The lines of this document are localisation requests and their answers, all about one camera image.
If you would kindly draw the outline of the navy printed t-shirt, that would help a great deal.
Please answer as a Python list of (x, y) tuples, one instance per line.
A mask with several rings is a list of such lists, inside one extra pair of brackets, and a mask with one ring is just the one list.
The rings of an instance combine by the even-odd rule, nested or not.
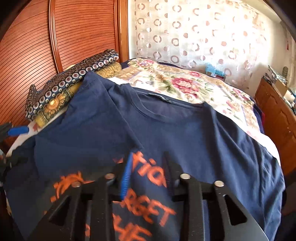
[(132, 157), (127, 195), (113, 205), (117, 240), (178, 240), (183, 207), (166, 185), (165, 154), (201, 182), (223, 181), (269, 240), (285, 182), (277, 159), (207, 103), (190, 104), (89, 72), (67, 111), (12, 153), (4, 188), (29, 237), (73, 182), (94, 181)]

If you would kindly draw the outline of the dark circle patterned folded cloth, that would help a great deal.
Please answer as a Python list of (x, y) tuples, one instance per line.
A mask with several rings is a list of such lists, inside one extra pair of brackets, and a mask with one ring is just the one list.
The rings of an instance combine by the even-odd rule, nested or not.
[(118, 59), (119, 54), (114, 49), (107, 49), (55, 75), (45, 83), (41, 90), (37, 90), (36, 85), (32, 84), (27, 95), (25, 118), (30, 121), (34, 120), (53, 98), (61, 94), (63, 90), (82, 81), (87, 72), (104, 69)]

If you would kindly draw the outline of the yellow sunflower folded cloth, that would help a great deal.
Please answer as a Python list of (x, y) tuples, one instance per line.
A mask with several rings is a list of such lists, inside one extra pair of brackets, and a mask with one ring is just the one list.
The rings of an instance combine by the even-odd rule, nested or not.
[[(103, 69), (94, 71), (94, 73), (102, 76), (103, 78), (112, 78), (117, 73), (119, 73), (121, 69), (121, 65), (118, 62), (114, 62)], [(56, 94), (54, 97), (52, 94), (52, 99), (48, 102), (45, 101), (45, 105), (35, 117), (36, 125), (39, 128), (43, 128), (53, 118), (55, 118), (58, 115), (58, 112), (60, 112), (69, 104), (73, 96), (77, 93), (81, 84), (82, 82), (80, 81), (72, 86), (69, 86), (66, 89), (62, 90), (61, 93)]]

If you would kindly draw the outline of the wooden louvered wardrobe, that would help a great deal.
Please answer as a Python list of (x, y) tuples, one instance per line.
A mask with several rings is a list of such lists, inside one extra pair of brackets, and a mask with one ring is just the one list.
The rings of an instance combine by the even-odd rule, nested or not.
[(106, 49), (129, 59), (127, 1), (1, 1), (1, 123), (26, 124), (32, 84)]

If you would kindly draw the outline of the long wooden sideboard cabinet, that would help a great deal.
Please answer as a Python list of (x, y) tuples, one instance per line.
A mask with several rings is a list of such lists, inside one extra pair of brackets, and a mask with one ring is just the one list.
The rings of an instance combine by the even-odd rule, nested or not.
[(260, 81), (254, 99), (265, 115), (264, 132), (276, 145), (283, 173), (288, 176), (295, 171), (295, 114), (264, 78)]

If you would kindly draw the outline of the floral bed blanket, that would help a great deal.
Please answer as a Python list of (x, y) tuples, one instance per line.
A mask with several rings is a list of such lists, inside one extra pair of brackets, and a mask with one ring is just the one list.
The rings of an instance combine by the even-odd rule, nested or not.
[(262, 113), (255, 101), (220, 79), (144, 58), (132, 59), (126, 67), (115, 63), (105, 75), (117, 84), (128, 83), (193, 104), (206, 102), (280, 158), (275, 144), (264, 134)]

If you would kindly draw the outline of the blue tissue pack box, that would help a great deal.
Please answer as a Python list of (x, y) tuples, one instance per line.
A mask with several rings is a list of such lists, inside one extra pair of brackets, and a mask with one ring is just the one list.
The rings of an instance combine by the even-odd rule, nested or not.
[(223, 71), (216, 69), (212, 64), (207, 63), (205, 65), (205, 73), (206, 75), (214, 78), (218, 78), (222, 81), (225, 81), (226, 75)]

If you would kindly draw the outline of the cardboard box on sideboard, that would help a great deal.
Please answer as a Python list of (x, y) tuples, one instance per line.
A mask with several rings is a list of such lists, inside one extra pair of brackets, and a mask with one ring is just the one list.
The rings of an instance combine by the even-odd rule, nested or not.
[(286, 92), (288, 91), (287, 86), (284, 83), (282, 83), (280, 80), (276, 80), (274, 85), (281, 96), (284, 96), (286, 94)]

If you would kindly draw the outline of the stack of papers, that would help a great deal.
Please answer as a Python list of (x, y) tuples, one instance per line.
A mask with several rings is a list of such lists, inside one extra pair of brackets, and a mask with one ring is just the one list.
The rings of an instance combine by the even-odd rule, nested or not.
[(287, 86), (287, 80), (282, 75), (277, 73), (270, 65), (268, 65), (267, 69), (270, 72), (270, 78), (273, 83), (280, 81), (283, 85)]

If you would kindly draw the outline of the circle patterned sheer curtain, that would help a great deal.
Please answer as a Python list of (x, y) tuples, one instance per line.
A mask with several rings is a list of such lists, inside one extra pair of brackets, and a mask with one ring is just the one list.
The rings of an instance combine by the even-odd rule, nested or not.
[(244, 1), (129, 1), (132, 56), (249, 80), (270, 58), (268, 19)]

